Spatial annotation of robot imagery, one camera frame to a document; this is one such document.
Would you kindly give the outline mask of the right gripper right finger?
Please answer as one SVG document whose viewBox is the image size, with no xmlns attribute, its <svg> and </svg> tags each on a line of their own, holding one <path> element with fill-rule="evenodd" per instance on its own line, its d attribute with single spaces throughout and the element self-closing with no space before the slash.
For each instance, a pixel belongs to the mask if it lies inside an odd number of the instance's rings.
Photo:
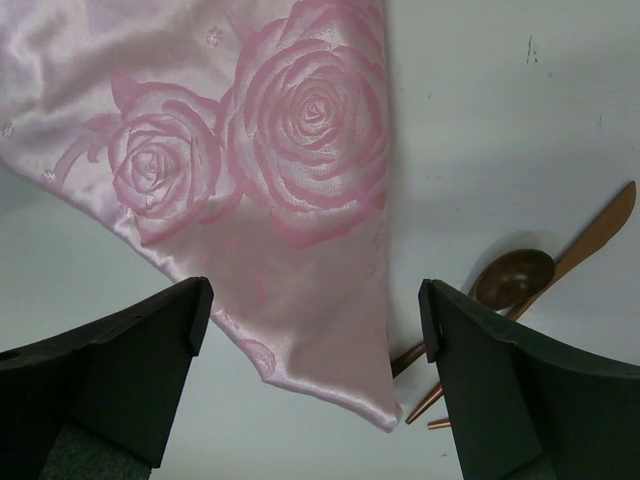
<svg viewBox="0 0 640 480">
<path fill-rule="evenodd" d="M 422 282 L 466 479 L 636 479 L 639 368 L 508 320 L 439 280 Z"/>
</svg>

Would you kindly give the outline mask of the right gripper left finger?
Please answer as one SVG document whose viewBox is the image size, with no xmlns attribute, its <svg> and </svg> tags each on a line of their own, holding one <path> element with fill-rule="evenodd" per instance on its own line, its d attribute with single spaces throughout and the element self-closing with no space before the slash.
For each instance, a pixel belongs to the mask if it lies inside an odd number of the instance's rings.
<svg viewBox="0 0 640 480">
<path fill-rule="evenodd" d="M 1 354 L 4 479 L 147 479 L 160 467 L 214 293 L 193 277 Z"/>
</svg>

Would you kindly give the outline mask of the pink satin rose cloth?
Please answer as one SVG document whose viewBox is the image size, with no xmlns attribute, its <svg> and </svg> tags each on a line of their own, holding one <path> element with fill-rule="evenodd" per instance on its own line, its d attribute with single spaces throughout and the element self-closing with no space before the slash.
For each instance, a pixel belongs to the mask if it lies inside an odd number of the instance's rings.
<svg viewBox="0 0 640 480">
<path fill-rule="evenodd" d="M 399 423 L 379 1 L 5 1 L 1 163 L 169 278 L 271 385 Z"/>
</svg>

